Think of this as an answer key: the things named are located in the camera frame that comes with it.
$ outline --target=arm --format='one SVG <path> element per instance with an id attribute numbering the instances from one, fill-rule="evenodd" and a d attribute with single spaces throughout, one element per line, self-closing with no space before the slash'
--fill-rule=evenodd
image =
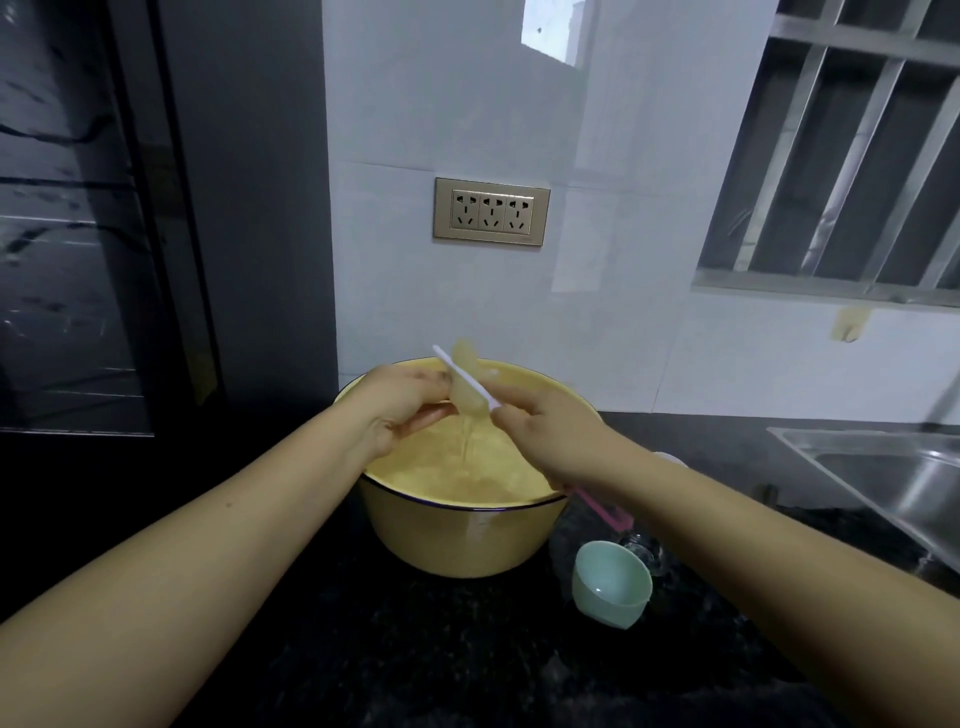
<path id="1" fill-rule="evenodd" d="M 960 601 L 662 460 L 561 393 L 485 382 L 553 482 L 618 502 L 867 725 L 960 725 Z"/>
<path id="2" fill-rule="evenodd" d="M 371 372 L 243 471 L 0 626 L 0 725 L 163 726 L 367 464 L 449 414 L 445 375 Z"/>

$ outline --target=finger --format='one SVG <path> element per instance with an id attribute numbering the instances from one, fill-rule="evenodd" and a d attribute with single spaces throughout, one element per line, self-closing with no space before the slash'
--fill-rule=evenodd
<path id="1" fill-rule="evenodd" d="M 513 384 L 501 384 L 495 379 L 484 379 L 480 383 L 504 404 L 512 404 L 514 407 L 525 409 L 530 414 L 535 414 L 538 410 L 540 398 L 533 390 L 516 387 Z"/>
<path id="2" fill-rule="evenodd" d="M 490 413 L 493 424 L 502 429 L 511 440 L 519 437 L 530 415 L 512 404 L 503 404 Z"/>
<path id="3" fill-rule="evenodd" d="M 405 423 L 395 427 L 394 432 L 397 437 L 408 437 L 414 432 L 420 432 L 420 430 L 438 423 L 444 417 L 455 415 L 456 413 L 457 408 L 450 404 L 450 402 L 425 404 L 417 411 L 417 414 Z"/>
<path id="4" fill-rule="evenodd" d="M 440 402 L 450 399 L 450 374 L 435 369 L 410 369 L 407 376 L 417 381 L 420 399 L 424 402 Z"/>

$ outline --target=batter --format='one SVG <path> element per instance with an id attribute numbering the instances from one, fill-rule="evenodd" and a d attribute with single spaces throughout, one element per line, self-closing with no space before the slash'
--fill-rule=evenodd
<path id="1" fill-rule="evenodd" d="M 471 376 L 482 377 L 469 339 L 458 339 L 450 358 Z M 552 494 L 546 479 L 490 421 L 487 401 L 456 374 L 450 401 L 460 414 L 402 440 L 367 472 L 411 496 L 464 505 L 505 505 Z"/>

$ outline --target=electrical outlet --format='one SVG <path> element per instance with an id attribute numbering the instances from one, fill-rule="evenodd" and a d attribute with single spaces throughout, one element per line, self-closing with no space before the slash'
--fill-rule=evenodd
<path id="1" fill-rule="evenodd" d="M 480 216 L 480 193 L 465 189 L 453 190 L 450 208 L 450 227 L 458 230 L 476 230 Z"/>
<path id="2" fill-rule="evenodd" d="M 507 200 L 507 213 L 504 216 L 504 230 L 520 235 L 530 234 L 530 221 L 534 216 L 534 200 L 526 197 L 512 197 Z"/>
<path id="3" fill-rule="evenodd" d="M 480 224 L 478 230 L 503 230 L 503 213 L 507 208 L 507 198 L 502 195 L 480 196 Z"/>
<path id="4" fill-rule="evenodd" d="M 541 246 L 550 190 L 438 177 L 434 237 Z"/>

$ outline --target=pink handle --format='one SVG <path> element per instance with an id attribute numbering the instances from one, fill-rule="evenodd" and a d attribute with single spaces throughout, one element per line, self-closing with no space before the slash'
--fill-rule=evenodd
<path id="1" fill-rule="evenodd" d="M 574 488 L 573 492 L 580 496 L 584 503 L 593 509 L 597 516 L 607 522 L 614 531 L 629 531 L 634 527 L 634 517 L 618 506 L 613 507 L 613 513 L 608 513 L 600 503 L 587 494 L 583 488 Z"/>

